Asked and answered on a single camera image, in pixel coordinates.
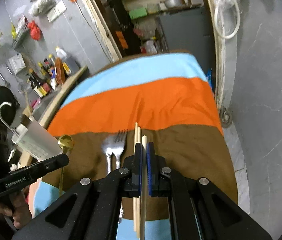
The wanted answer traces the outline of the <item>person's left hand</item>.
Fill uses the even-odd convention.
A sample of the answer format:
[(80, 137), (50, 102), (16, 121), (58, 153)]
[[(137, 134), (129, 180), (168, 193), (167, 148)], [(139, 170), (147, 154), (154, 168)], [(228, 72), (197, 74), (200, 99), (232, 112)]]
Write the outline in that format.
[(0, 217), (12, 218), (14, 227), (21, 229), (31, 222), (32, 215), (23, 191), (12, 193), (9, 196), (9, 205), (0, 202)]

